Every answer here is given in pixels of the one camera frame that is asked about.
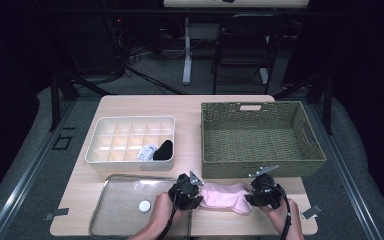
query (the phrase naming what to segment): gray floor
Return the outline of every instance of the gray floor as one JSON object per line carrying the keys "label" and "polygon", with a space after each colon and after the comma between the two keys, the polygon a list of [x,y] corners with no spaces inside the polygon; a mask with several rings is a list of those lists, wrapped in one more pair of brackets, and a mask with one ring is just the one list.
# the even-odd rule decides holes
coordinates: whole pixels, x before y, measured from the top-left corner
{"label": "gray floor", "polygon": [[[179,55],[178,52],[168,53],[170,56]],[[196,46],[193,51],[192,83],[189,86],[182,84],[183,56],[173,58],[145,53],[136,58],[132,68],[189,94],[211,94],[211,56],[205,44]],[[276,65],[275,84],[269,94],[281,90],[280,81],[287,60],[288,51],[284,51]],[[221,76],[232,75],[240,75],[247,82],[260,81],[258,75],[246,71],[225,72]],[[97,81],[100,77],[88,79]],[[116,81],[99,86],[120,95],[172,94],[129,72]],[[53,237],[49,233],[51,221],[43,221],[43,217],[58,208],[100,99],[89,89],[80,85],[76,87],[80,97],[76,102],[67,102],[62,98],[62,122],[53,133],[48,131],[52,117],[49,88],[38,95],[41,106],[34,125],[0,185],[1,239],[65,239]],[[232,94],[228,87],[220,88],[222,91],[219,94]],[[255,94],[256,88],[251,85],[235,90],[239,92],[234,94]],[[302,100],[304,94],[305,89],[291,96],[291,100]],[[320,107],[305,105],[305,108],[328,157],[317,173],[303,178],[311,204],[318,203],[324,208],[317,218],[318,232],[306,239],[384,239],[384,199],[367,172],[364,146],[345,109],[334,101],[334,134],[329,136],[320,125]],[[52,149],[59,134],[72,137],[67,150]],[[11,194],[18,192],[25,195],[15,199],[19,202],[14,202]],[[278,239],[278,236],[264,239]]]}

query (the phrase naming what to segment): dark background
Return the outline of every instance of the dark background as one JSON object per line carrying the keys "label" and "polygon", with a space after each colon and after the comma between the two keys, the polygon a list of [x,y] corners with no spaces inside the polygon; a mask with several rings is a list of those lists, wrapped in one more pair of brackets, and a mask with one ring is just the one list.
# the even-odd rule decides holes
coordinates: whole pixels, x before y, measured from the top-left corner
{"label": "dark background", "polygon": [[[83,2],[88,7],[114,7],[103,6],[102,1],[40,4],[52,7],[67,2],[74,6],[66,7],[74,8]],[[160,6],[158,1],[122,3],[117,7]],[[81,74],[122,72],[119,58],[129,51],[129,42],[125,42],[125,52],[115,50],[107,18],[65,16],[49,22],[26,11],[37,4],[0,1],[0,182],[34,121],[39,106],[36,95],[50,86],[56,70],[63,68]],[[350,13],[350,17],[345,22],[307,20],[284,82],[303,81],[326,69],[333,59],[334,97],[345,106],[358,129],[369,171],[384,195],[384,1],[319,0],[311,2],[310,11]],[[130,34],[158,52],[160,45],[152,36],[158,35],[161,24],[169,25],[170,18],[133,20],[130,19]],[[83,49],[90,41],[100,42],[101,47],[85,54]]]}

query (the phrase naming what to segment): cable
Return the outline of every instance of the cable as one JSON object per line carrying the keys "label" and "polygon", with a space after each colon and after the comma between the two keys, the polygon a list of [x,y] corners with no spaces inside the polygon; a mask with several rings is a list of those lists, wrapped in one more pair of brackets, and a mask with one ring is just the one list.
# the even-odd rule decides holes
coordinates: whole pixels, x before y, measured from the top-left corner
{"label": "cable", "polygon": [[167,221],[167,225],[165,226],[164,230],[161,232],[160,236],[158,236],[157,240],[164,239],[165,235],[170,230],[171,225],[173,224],[173,218],[174,218],[174,215],[176,214],[177,208],[178,208],[177,194],[174,194],[173,208],[171,210],[171,216],[170,216],[169,220]]}
{"label": "cable", "polygon": [[262,184],[269,186],[269,187],[275,189],[276,191],[278,191],[282,195],[283,199],[285,200],[287,215],[286,215],[286,220],[285,220],[285,226],[283,227],[283,231],[282,231],[282,234],[280,236],[280,240],[285,240],[286,236],[288,235],[289,227],[291,226],[291,220],[292,220],[292,218],[291,218],[291,206],[289,205],[288,197],[286,196],[285,190],[280,185],[278,185],[276,187],[276,186],[268,184],[268,183],[262,183]]}
{"label": "cable", "polygon": [[188,222],[188,232],[184,239],[190,239],[191,238],[191,228],[192,228],[192,210],[189,211],[189,222]]}
{"label": "cable", "polygon": [[[179,49],[179,50],[163,50],[162,52],[164,53],[164,55],[168,58],[172,58],[172,59],[175,59],[175,58],[178,58],[178,57],[181,57],[183,55],[183,53],[185,52],[186,48],[183,48],[183,49]],[[170,56],[169,54],[167,54],[167,52],[169,51],[182,51],[181,53],[179,53],[178,55],[176,56]]]}
{"label": "cable", "polygon": [[172,87],[172,86],[170,86],[168,84],[165,84],[165,83],[163,83],[163,82],[161,82],[159,80],[156,80],[156,79],[154,79],[154,78],[152,78],[152,77],[150,77],[148,75],[145,75],[145,74],[143,74],[141,72],[138,72],[135,69],[131,68],[130,66],[126,66],[126,69],[130,70],[133,74],[143,78],[144,80],[154,84],[158,88],[162,87],[162,88],[165,88],[166,90],[168,90],[170,92],[173,92],[173,93],[176,93],[176,94],[179,94],[179,95],[189,95],[189,93],[187,93],[187,92],[184,92],[182,90],[178,90],[178,89],[176,89],[176,88],[174,88],[174,87]]}

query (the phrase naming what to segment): woven basket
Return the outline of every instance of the woven basket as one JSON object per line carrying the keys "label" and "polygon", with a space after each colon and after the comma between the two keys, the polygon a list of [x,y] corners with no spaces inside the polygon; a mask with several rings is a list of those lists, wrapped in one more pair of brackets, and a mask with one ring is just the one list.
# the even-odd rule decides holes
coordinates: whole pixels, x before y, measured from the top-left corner
{"label": "woven basket", "polygon": [[300,102],[202,103],[202,177],[313,174],[326,161]]}

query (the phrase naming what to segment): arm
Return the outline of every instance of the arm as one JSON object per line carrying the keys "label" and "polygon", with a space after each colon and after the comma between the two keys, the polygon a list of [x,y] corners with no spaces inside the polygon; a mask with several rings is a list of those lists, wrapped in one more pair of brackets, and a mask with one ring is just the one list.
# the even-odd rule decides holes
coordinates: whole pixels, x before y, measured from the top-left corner
{"label": "arm", "polygon": [[[167,192],[157,195],[148,224],[129,239],[157,239],[167,225],[172,209],[173,203]],[[178,209],[173,217],[173,223],[177,222],[186,212],[185,210]]]}
{"label": "arm", "polygon": [[[302,240],[304,235],[301,228],[301,219],[299,218],[299,209],[298,204],[292,200],[288,199],[289,206],[291,208],[291,226],[289,227],[288,235],[286,236],[287,240]],[[282,199],[280,202],[280,207],[277,209],[272,209],[267,206],[259,207],[267,217],[270,219],[274,228],[279,234],[282,234],[283,227],[285,226],[285,218],[287,214],[285,201]]]}

